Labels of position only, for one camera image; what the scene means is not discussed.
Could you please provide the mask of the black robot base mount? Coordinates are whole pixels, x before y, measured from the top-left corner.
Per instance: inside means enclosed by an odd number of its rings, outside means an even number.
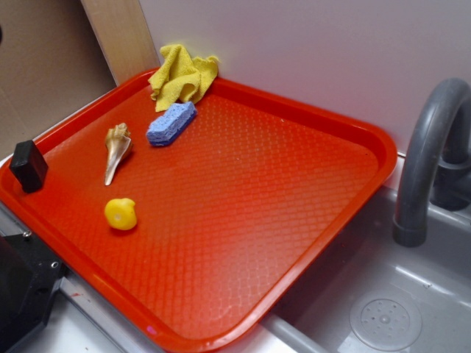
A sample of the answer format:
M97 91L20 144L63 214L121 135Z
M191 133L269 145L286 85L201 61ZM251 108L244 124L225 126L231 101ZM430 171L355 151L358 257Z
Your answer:
M62 275L62 260L36 234L1 237L1 339L47 325Z

